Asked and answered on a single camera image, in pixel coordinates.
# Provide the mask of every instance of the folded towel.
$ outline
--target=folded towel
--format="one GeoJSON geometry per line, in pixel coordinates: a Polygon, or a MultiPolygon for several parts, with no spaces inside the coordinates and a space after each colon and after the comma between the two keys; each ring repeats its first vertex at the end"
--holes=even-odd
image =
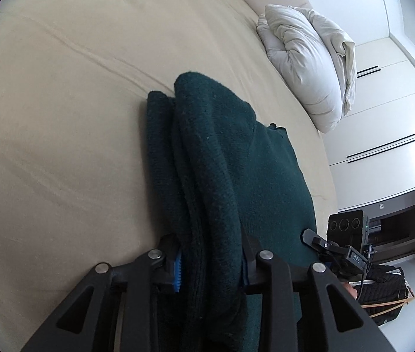
{"type": "Polygon", "coordinates": [[[198,73],[175,82],[175,99],[147,99],[151,179],[183,252],[179,294],[159,303],[164,351],[257,350],[261,302],[239,289],[241,226],[296,265],[315,253],[312,198],[284,128],[256,121],[251,106],[198,73]]]}

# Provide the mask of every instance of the white wardrobe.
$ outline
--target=white wardrobe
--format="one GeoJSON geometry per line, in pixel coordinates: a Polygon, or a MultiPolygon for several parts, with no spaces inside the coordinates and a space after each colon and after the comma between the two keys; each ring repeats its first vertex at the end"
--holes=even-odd
{"type": "Polygon", "coordinates": [[[323,135],[339,210],[415,189],[415,68],[390,39],[356,47],[351,113],[323,135]]]}

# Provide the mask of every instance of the wooden stick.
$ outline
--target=wooden stick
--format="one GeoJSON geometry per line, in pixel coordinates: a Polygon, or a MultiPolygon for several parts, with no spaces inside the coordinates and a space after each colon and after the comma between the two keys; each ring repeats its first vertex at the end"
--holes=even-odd
{"type": "Polygon", "coordinates": [[[406,299],[395,300],[394,302],[376,303],[376,304],[364,304],[361,307],[362,308],[384,307],[386,305],[391,305],[391,304],[398,304],[398,303],[405,303],[405,302],[406,303],[410,303],[414,299],[415,299],[415,297],[408,297],[406,299]]]}
{"type": "Polygon", "coordinates": [[[401,303],[401,304],[398,304],[398,305],[396,305],[396,306],[394,306],[394,307],[392,307],[392,308],[389,308],[389,309],[387,309],[387,310],[385,310],[385,311],[379,312],[378,314],[370,315],[370,317],[371,317],[371,318],[374,318],[375,316],[379,316],[379,315],[386,314],[387,312],[390,312],[390,311],[396,310],[397,308],[399,308],[399,307],[403,307],[403,306],[404,306],[404,303],[401,303]]]}

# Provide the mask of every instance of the cable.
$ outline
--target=cable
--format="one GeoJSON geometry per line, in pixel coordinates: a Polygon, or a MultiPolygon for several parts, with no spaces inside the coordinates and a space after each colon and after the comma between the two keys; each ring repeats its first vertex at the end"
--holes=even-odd
{"type": "Polygon", "coordinates": [[[365,273],[362,274],[362,279],[360,281],[360,291],[359,291],[359,295],[357,297],[357,302],[359,302],[359,299],[360,299],[360,297],[362,295],[362,289],[363,289],[363,286],[364,286],[364,280],[366,279],[367,274],[370,271],[370,268],[371,267],[372,267],[372,262],[369,262],[369,264],[367,265],[367,269],[365,270],[365,273]]]}

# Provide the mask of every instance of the mattress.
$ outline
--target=mattress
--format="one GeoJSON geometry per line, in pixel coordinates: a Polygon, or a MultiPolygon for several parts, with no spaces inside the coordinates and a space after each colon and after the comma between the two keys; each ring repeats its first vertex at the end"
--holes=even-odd
{"type": "Polygon", "coordinates": [[[0,350],[19,351],[95,264],[153,247],[147,93],[197,71],[287,129],[319,232],[336,212],[322,139],[243,0],[2,0],[0,350]]]}

